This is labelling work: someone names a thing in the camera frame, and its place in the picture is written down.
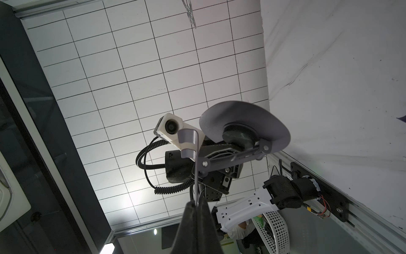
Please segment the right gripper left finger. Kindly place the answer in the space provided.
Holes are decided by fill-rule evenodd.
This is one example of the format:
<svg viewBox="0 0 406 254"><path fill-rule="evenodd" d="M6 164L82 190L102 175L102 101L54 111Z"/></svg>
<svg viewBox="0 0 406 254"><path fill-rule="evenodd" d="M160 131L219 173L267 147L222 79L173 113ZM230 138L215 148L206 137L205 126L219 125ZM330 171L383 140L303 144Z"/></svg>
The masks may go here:
<svg viewBox="0 0 406 254"><path fill-rule="evenodd" d="M176 238L172 246L172 254L197 254L197 209L194 201L187 203Z"/></svg>

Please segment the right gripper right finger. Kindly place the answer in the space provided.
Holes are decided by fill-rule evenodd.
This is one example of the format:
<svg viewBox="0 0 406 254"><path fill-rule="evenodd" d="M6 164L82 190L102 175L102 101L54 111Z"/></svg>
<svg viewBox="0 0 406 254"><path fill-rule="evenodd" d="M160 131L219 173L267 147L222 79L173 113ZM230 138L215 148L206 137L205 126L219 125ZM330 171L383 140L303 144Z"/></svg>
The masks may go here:
<svg viewBox="0 0 406 254"><path fill-rule="evenodd" d="M198 253L223 254L213 217L205 198L198 203Z"/></svg>

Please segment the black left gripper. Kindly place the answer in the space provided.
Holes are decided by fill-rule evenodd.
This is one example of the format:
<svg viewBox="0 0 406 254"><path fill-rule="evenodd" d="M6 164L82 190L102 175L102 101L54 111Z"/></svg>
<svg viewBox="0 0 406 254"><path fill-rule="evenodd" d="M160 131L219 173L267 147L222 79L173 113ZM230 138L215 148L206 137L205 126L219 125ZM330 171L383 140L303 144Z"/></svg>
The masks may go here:
<svg viewBox="0 0 406 254"><path fill-rule="evenodd" d="M239 153L242 148L220 142L218 144L206 139L200 149L200 154L208 159L220 159ZM174 194L186 189L193 189L195 163L188 158L182 158L179 150L167 151L165 155L166 177L175 186L166 187L165 194ZM222 195L229 193L232 179L239 178L243 165L236 165L211 171L206 176L198 178L199 188L208 202L219 201Z"/></svg>

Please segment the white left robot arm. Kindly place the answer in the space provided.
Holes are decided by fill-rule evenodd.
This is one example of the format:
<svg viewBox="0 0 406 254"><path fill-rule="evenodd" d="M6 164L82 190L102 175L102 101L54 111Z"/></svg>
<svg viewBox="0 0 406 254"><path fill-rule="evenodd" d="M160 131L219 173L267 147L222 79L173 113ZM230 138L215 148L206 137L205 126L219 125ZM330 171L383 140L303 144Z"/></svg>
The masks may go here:
<svg viewBox="0 0 406 254"><path fill-rule="evenodd" d="M154 138L151 143L142 149L136 157L136 164L147 174L148 170L165 168L167 172L171 163L174 163L175 176L180 174L182 168L186 168L187 178L180 184L170 187L156 187L152 185L148 177L147 182L154 188L154 193L159 195L173 194L190 188L191 200L195 200L194 169L195 163L189 158L182 158L181 151L169 151L166 155L165 164L147 165L144 163L147 153L160 146L167 145L165 140ZM307 176L289 180L285 176L273 175L264 182L257 192L231 205L214 207L211 214L215 227L224 233L230 232L237 224L249 220L256 215L266 212L275 212L284 208L300 208L305 206L305 201L321 199L321 189L315 179Z"/></svg>

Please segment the chrome cup holder stand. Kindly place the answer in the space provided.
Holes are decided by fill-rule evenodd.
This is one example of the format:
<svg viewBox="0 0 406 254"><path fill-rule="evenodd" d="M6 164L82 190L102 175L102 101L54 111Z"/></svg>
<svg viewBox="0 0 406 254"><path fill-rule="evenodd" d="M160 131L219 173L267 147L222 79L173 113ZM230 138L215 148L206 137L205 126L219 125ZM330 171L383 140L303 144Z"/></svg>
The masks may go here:
<svg viewBox="0 0 406 254"><path fill-rule="evenodd" d="M186 14L187 14L187 17L189 19L191 26L196 29L197 26L196 26L196 21L195 21L194 15L193 15L193 8L192 8L191 0L182 0L182 3L186 9Z"/></svg>

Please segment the person in white shirt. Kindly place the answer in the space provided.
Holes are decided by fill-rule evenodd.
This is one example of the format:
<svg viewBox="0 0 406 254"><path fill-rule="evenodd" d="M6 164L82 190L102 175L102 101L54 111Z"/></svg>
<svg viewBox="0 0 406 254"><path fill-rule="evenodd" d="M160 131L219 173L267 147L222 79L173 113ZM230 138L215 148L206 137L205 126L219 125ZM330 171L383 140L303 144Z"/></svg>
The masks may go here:
<svg viewBox="0 0 406 254"><path fill-rule="evenodd" d="M233 229L231 229L227 235L233 240L242 240L250 235L256 229L253 221L249 219L248 221L244 221Z"/></svg>

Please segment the white perforated basket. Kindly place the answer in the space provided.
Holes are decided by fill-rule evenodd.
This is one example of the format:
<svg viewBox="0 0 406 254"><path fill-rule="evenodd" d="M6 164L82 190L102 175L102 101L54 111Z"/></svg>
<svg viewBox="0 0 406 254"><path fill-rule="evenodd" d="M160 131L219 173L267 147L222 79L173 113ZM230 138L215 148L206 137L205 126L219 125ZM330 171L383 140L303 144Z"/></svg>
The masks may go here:
<svg viewBox="0 0 406 254"><path fill-rule="evenodd" d="M252 221L270 254L290 253L288 226L279 212L266 212Z"/></svg>

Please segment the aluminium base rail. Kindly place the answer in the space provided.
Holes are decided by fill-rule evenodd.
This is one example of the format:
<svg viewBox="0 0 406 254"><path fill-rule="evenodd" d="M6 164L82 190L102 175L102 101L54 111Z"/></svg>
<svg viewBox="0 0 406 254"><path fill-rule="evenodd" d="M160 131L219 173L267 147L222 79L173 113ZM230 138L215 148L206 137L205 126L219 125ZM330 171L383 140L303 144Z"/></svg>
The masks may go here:
<svg viewBox="0 0 406 254"><path fill-rule="evenodd" d="M363 204L356 202L287 153L270 155L267 161L281 169L286 176L310 175L328 186L324 197L333 209L332 220L370 254L406 252L406 233L402 229L396 228Z"/></svg>

